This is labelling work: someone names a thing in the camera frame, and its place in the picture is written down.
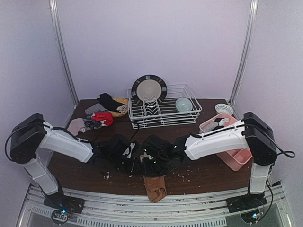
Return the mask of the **brown underwear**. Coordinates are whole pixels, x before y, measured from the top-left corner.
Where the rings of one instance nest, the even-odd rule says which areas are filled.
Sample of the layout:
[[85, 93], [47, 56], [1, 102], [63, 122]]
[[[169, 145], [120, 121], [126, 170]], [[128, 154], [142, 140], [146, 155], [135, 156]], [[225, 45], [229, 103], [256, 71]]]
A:
[[164, 199], [167, 195], [165, 178], [164, 176], [159, 177], [143, 177], [146, 194], [149, 201], [156, 203]]

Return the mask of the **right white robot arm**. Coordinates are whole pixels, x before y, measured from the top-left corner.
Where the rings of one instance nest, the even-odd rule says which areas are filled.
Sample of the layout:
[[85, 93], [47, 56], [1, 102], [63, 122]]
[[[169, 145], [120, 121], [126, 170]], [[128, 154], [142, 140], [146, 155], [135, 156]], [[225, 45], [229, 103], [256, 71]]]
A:
[[249, 149], [253, 166], [249, 182], [250, 194], [262, 194], [270, 167], [277, 160], [277, 145], [273, 130], [253, 112], [246, 112], [243, 119], [214, 131], [188, 134], [170, 143], [150, 135], [142, 144], [143, 175], [165, 176], [186, 161], [235, 149]]

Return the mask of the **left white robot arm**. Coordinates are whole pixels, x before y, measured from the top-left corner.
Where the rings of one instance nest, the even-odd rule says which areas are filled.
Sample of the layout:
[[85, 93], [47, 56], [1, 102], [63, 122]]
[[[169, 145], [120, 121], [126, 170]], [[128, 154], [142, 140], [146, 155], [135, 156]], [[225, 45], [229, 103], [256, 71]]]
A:
[[4, 152], [8, 160], [23, 166], [46, 196], [62, 197], [59, 181], [41, 162], [37, 150], [50, 150], [93, 165], [106, 161], [121, 172], [136, 175], [143, 169], [135, 155], [139, 146], [121, 134], [101, 142], [81, 139], [65, 128], [52, 126], [42, 114], [35, 113], [13, 128], [5, 141]]

